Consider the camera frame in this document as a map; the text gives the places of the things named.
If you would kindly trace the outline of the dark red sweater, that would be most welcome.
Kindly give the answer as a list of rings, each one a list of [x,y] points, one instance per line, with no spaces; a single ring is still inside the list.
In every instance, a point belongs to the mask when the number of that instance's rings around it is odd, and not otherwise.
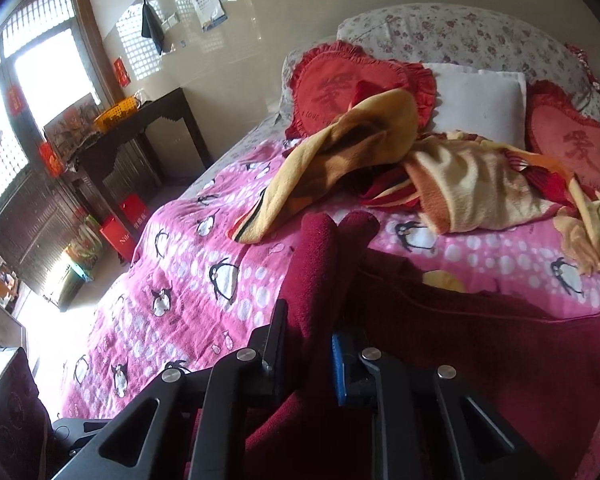
[[[290,393],[255,417],[245,479],[366,479],[370,421],[338,408],[330,337],[347,332],[402,367],[455,367],[541,457],[550,476],[592,462],[600,421],[600,310],[558,318],[517,296],[427,285],[410,260],[378,252],[378,221],[308,214],[280,296],[288,304],[284,372]]]

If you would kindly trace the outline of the pink penguin blanket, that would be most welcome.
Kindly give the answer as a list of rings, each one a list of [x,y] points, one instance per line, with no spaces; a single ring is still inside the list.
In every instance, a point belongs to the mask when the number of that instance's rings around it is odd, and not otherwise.
[[[237,244],[226,232],[282,161],[282,144],[265,142],[220,171],[198,196],[167,204],[151,217],[131,269],[97,306],[64,416],[114,416],[161,367],[178,361],[201,370],[268,320],[300,224],[288,222],[260,245]],[[562,252],[551,221],[441,237],[414,214],[378,219],[376,249],[443,271],[470,292],[502,292],[556,315],[600,311],[600,274],[579,272]]]

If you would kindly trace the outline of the colourful green gift bag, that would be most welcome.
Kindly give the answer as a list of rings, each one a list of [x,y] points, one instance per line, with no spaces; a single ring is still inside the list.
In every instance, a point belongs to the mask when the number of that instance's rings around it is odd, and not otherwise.
[[[78,234],[65,248],[64,253],[69,258],[69,266],[84,282],[93,281],[93,270],[104,250],[99,236],[100,224],[87,214],[78,226]]]

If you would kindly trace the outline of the red gift bag front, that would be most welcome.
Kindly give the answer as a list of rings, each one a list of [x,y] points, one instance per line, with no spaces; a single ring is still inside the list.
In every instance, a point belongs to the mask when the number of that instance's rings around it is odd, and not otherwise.
[[[136,244],[129,231],[119,220],[114,216],[108,217],[99,232],[120,257],[127,262],[132,262]]]

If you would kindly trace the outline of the red gift bag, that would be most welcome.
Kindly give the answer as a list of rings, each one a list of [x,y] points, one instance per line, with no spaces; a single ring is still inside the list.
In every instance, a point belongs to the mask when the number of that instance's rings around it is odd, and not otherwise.
[[[136,244],[129,231],[119,220],[114,216],[108,217],[99,232],[120,257],[127,262],[132,262]]]
[[[141,230],[149,218],[149,210],[140,196],[133,193],[122,200],[120,208],[135,229]]]

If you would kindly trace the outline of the red gift bag rear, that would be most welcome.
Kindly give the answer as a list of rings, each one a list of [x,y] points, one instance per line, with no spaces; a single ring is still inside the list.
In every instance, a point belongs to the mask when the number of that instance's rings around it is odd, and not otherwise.
[[[133,193],[122,200],[120,208],[135,229],[141,230],[149,218],[149,210],[140,196]]]

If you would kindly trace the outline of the yellow red blanket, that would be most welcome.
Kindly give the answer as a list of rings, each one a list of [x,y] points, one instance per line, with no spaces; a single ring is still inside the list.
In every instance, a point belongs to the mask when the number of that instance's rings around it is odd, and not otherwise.
[[[600,192],[585,192],[558,159],[464,131],[419,133],[417,101],[363,82],[353,105],[290,150],[254,205],[227,232],[257,244],[326,196],[339,181],[373,173],[363,206],[415,211],[432,232],[501,231],[552,219],[564,254],[600,272]]]

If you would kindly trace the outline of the orange plastic basket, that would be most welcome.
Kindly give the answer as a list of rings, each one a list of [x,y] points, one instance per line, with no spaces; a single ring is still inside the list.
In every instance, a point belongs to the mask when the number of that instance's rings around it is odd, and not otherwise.
[[[117,125],[121,124],[128,119],[129,117],[135,115],[138,111],[138,101],[134,98],[134,96],[130,96],[129,98],[125,98],[120,102],[114,104],[114,106],[109,107],[108,110],[105,110],[97,116],[94,120],[95,130],[105,134],[112,130]]]

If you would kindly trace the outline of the red heart cushion right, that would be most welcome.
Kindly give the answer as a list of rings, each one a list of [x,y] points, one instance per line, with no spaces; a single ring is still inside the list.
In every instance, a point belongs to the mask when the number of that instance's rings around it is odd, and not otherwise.
[[[570,170],[588,196],[600,193],[600,122],[578,112],[548,80],[528,85],[526,114],[528,147]]]

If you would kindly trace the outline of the red heart cushion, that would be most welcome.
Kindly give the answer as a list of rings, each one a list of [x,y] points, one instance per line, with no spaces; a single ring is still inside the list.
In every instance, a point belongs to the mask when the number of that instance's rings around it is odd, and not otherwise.
[[[588,196],[600,193],[600,122],[578,112],[548,80],[528,85],[526,114],[528,147],[570,170]]]
[[[420,63],[378,60],[344,41],[321,44],[306,52],[289,81],[292,119],[288,139],[319,132],[370,96],[403,89],[414,96],[418,128],[429,122],[436,107],[437,83],[432,70]]]

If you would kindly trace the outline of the white pillow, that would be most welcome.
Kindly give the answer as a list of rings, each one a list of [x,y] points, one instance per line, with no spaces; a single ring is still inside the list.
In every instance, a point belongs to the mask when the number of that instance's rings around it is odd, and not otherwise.
[[[464,131],[524,148],[527,81],[519,72],[477,70],[448,63],[425,63],[437,84],[436,106],[427,129]]]

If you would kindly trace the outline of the red heart cushion left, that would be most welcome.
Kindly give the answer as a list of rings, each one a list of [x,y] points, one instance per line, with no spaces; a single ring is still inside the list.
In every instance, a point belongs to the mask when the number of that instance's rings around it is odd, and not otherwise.
[[[288,139],[319,132],[370,96],[403,89],[414,96],[418,128],[429,122],[436,107],[437,83],[432,70],[420,63],[378,60],[344,41],[321,44],[306,52],[289,81],[292,119]]]

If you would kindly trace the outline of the floral pillow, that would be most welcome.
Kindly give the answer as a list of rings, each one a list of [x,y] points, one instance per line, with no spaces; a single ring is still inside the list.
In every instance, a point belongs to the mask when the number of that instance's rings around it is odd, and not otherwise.
[[[449,3],[407,3],[347,18],[335,36],[291,51],[283,62],[278,114],[292,116],[290,80],[302,56],[342,40],[375,58],[454,63],[498,72],[519,72],[529,82],[549,80],[581,114],[600,123],[600,84],[585,52],[507,14]]]

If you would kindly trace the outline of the dark hanging cloth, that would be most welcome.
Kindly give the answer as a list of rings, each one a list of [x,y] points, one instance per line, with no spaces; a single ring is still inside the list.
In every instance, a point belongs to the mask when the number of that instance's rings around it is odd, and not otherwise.
[[[142,5],[142,26],[140,26],[140,36],[152,41],[158,55],[163,54],[164,32],[158,14],[147,0],[144,0]]]

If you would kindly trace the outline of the red wall decoration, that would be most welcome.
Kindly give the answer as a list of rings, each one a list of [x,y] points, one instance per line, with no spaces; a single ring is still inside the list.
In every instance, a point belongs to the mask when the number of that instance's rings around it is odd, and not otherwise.
[[[131,83],[131,78],[125,68],[122,58],[116,58],[112,63],[112,67],[114,68],[114,76],[116,76],[119,86],[121,88],[127,87]]]

